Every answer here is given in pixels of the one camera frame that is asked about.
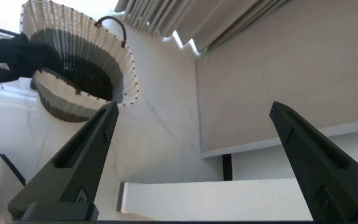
clothing tag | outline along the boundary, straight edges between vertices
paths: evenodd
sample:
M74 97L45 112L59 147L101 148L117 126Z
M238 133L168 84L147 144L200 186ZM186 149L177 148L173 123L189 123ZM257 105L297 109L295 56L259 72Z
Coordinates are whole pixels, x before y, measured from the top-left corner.
M0 68L5 68L7 70L10 70L9 66L7 66L7 63L0 63Z

dark basket handle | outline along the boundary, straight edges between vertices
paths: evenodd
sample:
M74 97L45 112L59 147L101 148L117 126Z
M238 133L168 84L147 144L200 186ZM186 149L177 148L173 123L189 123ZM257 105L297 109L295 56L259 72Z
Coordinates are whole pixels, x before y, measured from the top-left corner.
M103 16L103 17L100 18L98 21L96 21L96 22L94 23L94 25L95 25L97 28L99 28L99 27L102 26L102 22L103 22L104 20L106 20L106 19L112 19L112 20L116 21L116 22L121 26L121 28L122 28L122 33L124 34L124 41L122 41L121 46L122 46L122 47L125 47L125 44L127 43L127 32L126 32L126 30L125 30L124 24L123 24L119 19L115 18L114 16Z

basket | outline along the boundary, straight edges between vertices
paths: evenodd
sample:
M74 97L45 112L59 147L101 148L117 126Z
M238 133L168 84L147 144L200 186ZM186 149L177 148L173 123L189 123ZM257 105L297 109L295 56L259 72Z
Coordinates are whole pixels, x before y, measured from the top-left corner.
M124 40L101 25L114 19ZM31 87L54 117L86 121L111 101L132 105L139 94L134 59L122 22L98 21L52 1L30 0L22 6L21 32L32 42L50 44L60 54L63 71L37 70Z

white marble floor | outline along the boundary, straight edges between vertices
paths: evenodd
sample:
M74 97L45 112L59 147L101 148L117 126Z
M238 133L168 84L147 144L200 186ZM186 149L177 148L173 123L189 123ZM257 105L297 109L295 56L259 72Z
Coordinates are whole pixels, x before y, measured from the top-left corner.
M117 35L121 34L114 24L106 25ZM17 32L17 27L2 28ZM140 93L136 104L120 110L96 196L102 220L139 218L111 212L115 210L122 181L167 183L223 179L220 157L200 158L192 51L179 49L173 40L162 42L129 27L127 36ZM0 87L0 152L29 180L83 123L66 123L48 114L37 93L29 88L28 79L3 86L4 89Z

pleated curtain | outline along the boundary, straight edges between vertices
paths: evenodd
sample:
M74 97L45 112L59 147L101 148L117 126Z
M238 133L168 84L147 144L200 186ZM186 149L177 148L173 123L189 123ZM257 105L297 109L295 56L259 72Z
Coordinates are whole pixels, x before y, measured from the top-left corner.
M193 39L197 51L214 48L234 37L289 0L119 0L116 12L149 34L170 37L183 45Z

